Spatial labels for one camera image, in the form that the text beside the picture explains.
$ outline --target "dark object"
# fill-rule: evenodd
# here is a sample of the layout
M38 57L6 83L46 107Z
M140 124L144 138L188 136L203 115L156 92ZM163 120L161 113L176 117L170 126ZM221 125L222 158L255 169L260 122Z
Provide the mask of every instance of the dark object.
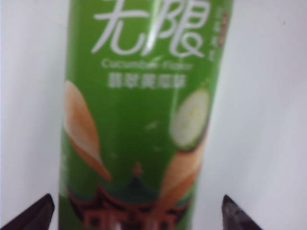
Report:
M50 194L43 196L1 230L48 230L54 211Z
M229 196L222 205L224 230L262 230Z

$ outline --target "cucumber illustration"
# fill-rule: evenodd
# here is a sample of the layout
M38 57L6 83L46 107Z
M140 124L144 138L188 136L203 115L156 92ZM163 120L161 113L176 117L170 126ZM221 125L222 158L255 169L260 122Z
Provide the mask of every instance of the cucumber illustration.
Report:
M179 106L170 127L170 135L181 150L193 148L200 139L208 118L210 99L205 89L191 93Z

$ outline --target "cylindrical container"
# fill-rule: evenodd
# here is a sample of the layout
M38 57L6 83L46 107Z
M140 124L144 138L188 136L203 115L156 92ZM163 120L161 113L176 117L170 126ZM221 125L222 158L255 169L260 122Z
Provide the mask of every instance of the cylindrical container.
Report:
M71 0L59 229L190 229L231 8Z

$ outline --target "white wall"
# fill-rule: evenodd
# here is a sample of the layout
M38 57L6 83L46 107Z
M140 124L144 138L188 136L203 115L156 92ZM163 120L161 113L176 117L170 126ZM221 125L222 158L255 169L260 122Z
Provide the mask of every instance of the white wall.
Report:
M68 1L1 3L4 225L45 193L57 202ZM236 0L195 230L222 229L224 194L264 229L306 228L306 22L306 0Z

